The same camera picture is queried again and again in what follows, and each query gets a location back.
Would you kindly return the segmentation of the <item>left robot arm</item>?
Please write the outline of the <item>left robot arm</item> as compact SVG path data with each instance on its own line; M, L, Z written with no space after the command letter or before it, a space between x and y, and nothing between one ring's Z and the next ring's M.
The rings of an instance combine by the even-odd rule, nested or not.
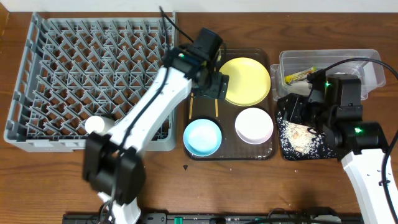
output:
M136 223L136 198L146 172L143 155L161 124L192 91L223 98L227 76L215 65L220 44L184 44L169 50L150 88L125 117L86 140L82 176L103 198L98 223Z

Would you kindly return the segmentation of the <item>green orange snack wrapper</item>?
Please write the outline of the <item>green orange snack wrapper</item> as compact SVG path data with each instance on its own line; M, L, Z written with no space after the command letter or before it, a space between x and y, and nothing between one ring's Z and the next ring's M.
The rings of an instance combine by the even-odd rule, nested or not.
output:
M287 85L292 85L293 83L301 82L307 79L308 75L317 71L316 67L310 67L301 72L293 73L291 75L287 75L284 78L284 81Z

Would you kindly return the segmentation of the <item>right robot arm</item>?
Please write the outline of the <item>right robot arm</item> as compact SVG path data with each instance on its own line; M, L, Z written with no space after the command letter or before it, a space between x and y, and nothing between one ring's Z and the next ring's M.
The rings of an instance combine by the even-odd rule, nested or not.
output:
M375 121L363 121L359 97L311 96L291 93L277 101L278 117L322 134L327 147L348 175L365 223L397 223L397 186L391 152Z

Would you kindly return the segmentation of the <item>white shallow bowl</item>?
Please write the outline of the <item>white shallow bowl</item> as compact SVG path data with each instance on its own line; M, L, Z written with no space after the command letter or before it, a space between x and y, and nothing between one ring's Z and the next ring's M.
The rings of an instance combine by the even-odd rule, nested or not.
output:
M237 135L244 142L262 144L271 138L274 122L266 111L248 108L237 115L234 127Z

